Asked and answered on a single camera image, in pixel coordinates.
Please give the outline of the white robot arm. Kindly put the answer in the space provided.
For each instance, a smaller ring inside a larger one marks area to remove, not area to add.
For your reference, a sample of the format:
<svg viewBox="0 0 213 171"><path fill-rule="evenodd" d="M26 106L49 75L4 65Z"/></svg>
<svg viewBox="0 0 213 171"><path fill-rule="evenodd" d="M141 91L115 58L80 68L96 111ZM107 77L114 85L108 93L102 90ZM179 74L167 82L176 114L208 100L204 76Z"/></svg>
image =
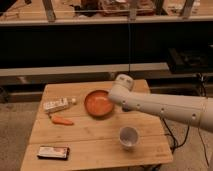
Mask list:
<svg viewBox="0 0 213 171"><path fill-rule="evenodd" d="M213 98L133 92L134 80L116 77L108 98L117 105L213 133Z"/></svg>

